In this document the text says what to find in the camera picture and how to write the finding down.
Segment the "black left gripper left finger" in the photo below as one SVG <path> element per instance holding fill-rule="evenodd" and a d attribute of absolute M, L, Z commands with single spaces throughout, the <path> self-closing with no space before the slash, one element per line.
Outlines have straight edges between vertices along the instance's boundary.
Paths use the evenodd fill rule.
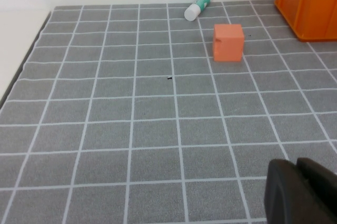
<path fill-rule="evenodd" d="M 320 222 L 320 208 L 304 176 L 287 160 L 270 161 L 264 206 L 267 223 Z"/>

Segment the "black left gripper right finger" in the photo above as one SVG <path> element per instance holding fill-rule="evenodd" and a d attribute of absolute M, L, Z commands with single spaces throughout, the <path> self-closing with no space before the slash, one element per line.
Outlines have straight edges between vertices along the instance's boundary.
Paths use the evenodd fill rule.
<path fill-rule="evenodd" d="M 319 208 L 336 223 L 336 174 L 310 158 L 298 158 L 296 167 L 309 185 Z"/>

